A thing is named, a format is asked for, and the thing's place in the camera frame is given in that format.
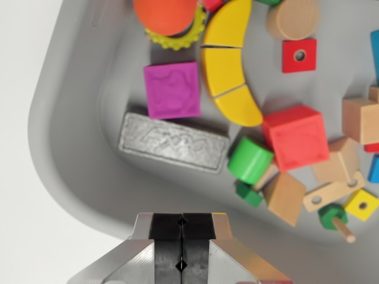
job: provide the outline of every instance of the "wooden plank with holes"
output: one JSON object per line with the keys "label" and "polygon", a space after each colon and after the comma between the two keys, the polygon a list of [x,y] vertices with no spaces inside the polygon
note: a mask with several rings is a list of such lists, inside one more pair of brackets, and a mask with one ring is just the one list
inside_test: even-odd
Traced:
{"label": "wooden plank with holes", "polygon": [[304,197],[304,207],[308,212],[313,212],[365,186],[366,182],[360,171],[355,172],[354,179],[356,180],[354,185],[348,185],[345,182],[332,182],[309,192]]}

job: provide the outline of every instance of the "wooden peg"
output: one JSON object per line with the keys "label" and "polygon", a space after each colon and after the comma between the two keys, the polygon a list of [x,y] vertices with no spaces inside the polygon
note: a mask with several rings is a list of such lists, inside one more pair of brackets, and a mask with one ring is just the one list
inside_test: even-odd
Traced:
{"label": "wooden peg", "polygon": [[340,234],[343,236],[343,238],[349,243],[352,244],[355,242],[356,237],[353,235],[353,233],[349,230],[349,228],[346,226],[344,222],[338,217],[334,217],[332,220],[333,225],[336,227],[336,229],[340,232]]}
{"label": "wooden peg", "polygon": [[354,179],[354,181],[356,181],[354,184],[349,185],[345,182],[332,182],[309,192],[303,201],[306,210],[308,210],[308,212],[318,210],[365,186],[366,181],[360,171],[355,172]]}
{"label": "wooden peg", "polygon": [[316,31],[319,18],[314,0],[283,0],[269,11],[266,27],[273,38],[303,40]]}

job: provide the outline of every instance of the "red cube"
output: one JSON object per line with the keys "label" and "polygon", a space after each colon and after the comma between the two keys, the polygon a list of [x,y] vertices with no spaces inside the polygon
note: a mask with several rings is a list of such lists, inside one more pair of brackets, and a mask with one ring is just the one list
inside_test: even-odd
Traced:
{"label": "red cube", "polygon": [[379,143],[365,145],[365,151],[367,153],[379,153]]}
{"label": "red cube", "polygon": [[316,70],[317,40],[283,41],[283,73]]}
{"label": "red cube", "polygon": [[267,115],[262,129],[281,172],[329,159],[322,114],[308,106]]}

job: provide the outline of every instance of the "blue block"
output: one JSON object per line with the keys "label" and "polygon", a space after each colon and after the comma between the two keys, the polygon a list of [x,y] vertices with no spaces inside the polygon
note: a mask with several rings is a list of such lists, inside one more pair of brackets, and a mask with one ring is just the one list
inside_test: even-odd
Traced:
{"label": "blue block", "polygon": [[379,30],[371,33],[372,54],[374,55],[375,71],[379,84]]}
{"label": "blue block", "polygon": [[368,181],[371,183],[379,183],[379,154],[372,158],[370,173],[368,174]]}

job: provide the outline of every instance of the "silver eraser-like block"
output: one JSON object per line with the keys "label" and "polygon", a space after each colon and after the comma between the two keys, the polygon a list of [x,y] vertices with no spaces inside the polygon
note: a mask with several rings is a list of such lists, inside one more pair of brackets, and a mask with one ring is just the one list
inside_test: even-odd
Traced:
{"label": "silver eraser-like block", "polygon": [[118,149],[209,173],[221,171],[229,138],[172,122],[126,113]]}

